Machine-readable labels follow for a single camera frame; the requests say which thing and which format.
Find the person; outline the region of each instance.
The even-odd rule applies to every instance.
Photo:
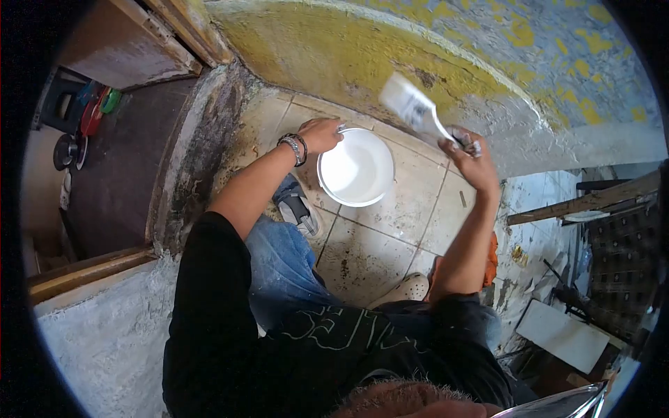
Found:
[[[481,156],[440,147],[476,202],[434,272],[429,302],[373,310],[339,301],[313,271],[322,221],[289,172],[333,149],[340,120],[297,135],[233,176],[188,236],[165,344],[174,417],[489,417],[512,406],[491,352],[499,318],[478,299],[500,187]],[[262,216],[272,198],[286,222]],[[266,330],[259,338],[258,326]]]

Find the hand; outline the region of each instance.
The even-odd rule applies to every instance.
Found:
[[[340,119],[312,119],[300,126],[297,135],[304,139],[309,154],[321,154],[333,149],[344,139],[342,134],[337,133],[337,127],[341,124]]]
[[[490,151],[488,150],[486,140],[479,134],[475,134],[461,126],[447,126],[446,130],[453,135],[453,137],[460,140],[467,149],[478,149],[474,144],[475,142],[478,142],[481,155],[477,157],[473,157],[471,154],[456,148],[454,143],[448,139],[440,140],[439,147],[450,159],[453,160],[453,163],[458,170],[460,170],[462,176],[472,187],[479,192],[486,193],[491,197],[499,199],[500,182],[497,177],[495,166],[492,164],[492,158],[490,157]]]

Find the hair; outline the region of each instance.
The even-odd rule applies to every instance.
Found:
[[[471,398],[463,392],[429,381],[387,379],[353,389],[330,418],[355,418],[371,411],[387,412],[387,416],[395,417],[447,400],[470,401]]]

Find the orange cloth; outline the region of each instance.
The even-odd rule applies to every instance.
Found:
[[[483,273],[483,282],[481,283],[481,289],[485,288],[486,286],[490,286],[492,284],[492,280],[497,276],[497,247],[499,244],[497,243],[497,235],[495,232],[492,233],[492,237],[490,237],[490,249],[488,250],[488,259],[486,260],[486,271]],[[425,298],[423,301],[429,302],[429,293],[432,290],[432,276],[434,275],[434,272],[437,271],[439,268],[439,265],[442,262],[443,257],[440,255],[437,255],[434,258],[434,263],[432,264],[432,269],[430,270],[429,274],[427,275],[427,279],[429,281],[429,290],[427,291],[427,295],[425,295]]]
[[[492,279],[497,276],[497,235],[495,232],[492,233],[490,238],[490,249],[488,250],[488,261],[486,262],[486,272],[483,275],[483,286],[490,286],[492,284]]]

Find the white bucket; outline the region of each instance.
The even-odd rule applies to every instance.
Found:
[[[318,182],[342,205],[370,206],[393,186],[393,155],[367,129],[344,129],[341,134],[344,139],[334,149],[318,156]]]

